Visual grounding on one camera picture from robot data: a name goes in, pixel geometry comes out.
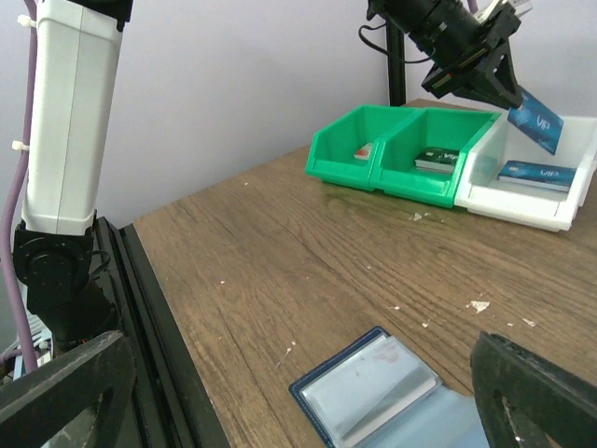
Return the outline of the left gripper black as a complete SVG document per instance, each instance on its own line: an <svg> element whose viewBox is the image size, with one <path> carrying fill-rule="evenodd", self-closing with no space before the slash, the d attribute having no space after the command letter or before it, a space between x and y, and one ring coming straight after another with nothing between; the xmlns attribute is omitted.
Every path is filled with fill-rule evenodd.
<svg viewBox="0 0 597 448"><path fill-rule="evenodd" d="M422 87L437 98L457 97L509 110L522 103L509 38L521 25L508 1L494 1L479 21L459 1L439 1L424 23L423 48L434 65Z"/></svg>

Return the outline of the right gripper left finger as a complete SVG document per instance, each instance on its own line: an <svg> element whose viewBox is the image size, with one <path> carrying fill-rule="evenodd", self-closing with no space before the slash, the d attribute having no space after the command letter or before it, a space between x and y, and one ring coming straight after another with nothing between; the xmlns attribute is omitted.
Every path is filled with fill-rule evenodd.
<svg viewBox="0 0 597 448"><path fill-rule="evenodd" d="M1 387L1 445L116 445L136 378L130 340L108 331Z"/></svg>

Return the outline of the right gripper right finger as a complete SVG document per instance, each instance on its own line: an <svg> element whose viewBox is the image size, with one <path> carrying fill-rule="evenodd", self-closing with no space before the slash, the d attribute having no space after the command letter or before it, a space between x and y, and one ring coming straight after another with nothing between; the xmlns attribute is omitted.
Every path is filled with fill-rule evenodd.
<svg viewBox="0 0 597 448"><path fill-rule="evenodd" d="M481 332L470 356L491 447L594 447L596 386L508 338Z"/></svg>

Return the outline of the blue VIP card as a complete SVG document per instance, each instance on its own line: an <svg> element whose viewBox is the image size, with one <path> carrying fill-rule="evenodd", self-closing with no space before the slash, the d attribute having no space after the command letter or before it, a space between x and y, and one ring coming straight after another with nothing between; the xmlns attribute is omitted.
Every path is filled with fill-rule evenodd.
<svg viewBox="0 0 597 448"><path fill-rule="evenodd" d="M563 118L524 88L521 88L521 98L519 107L509 109L508 122L547 153L554 155L562 135Z"/></svg>

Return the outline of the blue card holder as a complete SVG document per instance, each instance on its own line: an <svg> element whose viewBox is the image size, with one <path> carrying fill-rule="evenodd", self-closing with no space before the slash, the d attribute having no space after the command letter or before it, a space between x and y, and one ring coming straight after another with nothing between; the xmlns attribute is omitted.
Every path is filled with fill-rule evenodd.
<svg viewBox="0 0 597 448"><path fill-rule="evenodd" d="M289 392L327 447L486 447L475 401L382 327L297 379Z"/></svg>

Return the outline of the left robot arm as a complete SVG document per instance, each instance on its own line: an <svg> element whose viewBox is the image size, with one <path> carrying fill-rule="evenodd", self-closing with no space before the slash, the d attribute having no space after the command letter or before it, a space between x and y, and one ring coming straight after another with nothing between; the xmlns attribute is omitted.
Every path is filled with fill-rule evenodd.
<svg viewBox="0 0 597 448"><path fill-rule="evenodd" d="M21 221L1 253L9 282L26 286L17 323L41 319L62 352L115 329L115 307L90 272L92 227L129 1L31 1L19 22L31 32L27 124L13 147L20 168ZM371 1L380 18L432 63L423 87L503 109L521 105L509 39L514 5L474 11L459 1Z"/></svg>

